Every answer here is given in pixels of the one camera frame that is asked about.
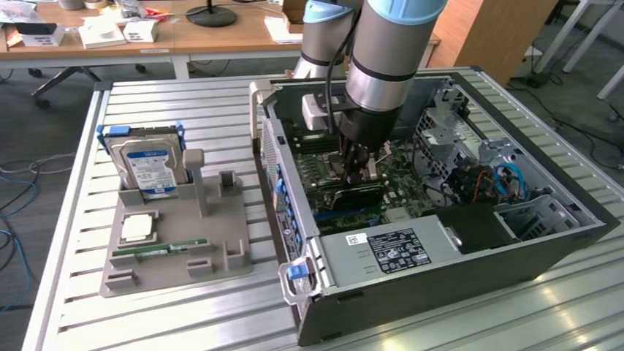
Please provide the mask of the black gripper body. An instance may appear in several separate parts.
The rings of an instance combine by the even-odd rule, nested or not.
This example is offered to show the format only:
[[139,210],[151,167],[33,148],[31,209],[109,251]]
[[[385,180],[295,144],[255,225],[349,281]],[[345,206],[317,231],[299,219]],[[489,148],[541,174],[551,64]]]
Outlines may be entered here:
[[371,150],[378,150],[394,131],[399,109],[383,112],[358,108],[343,112],[338,127],[347,139]]

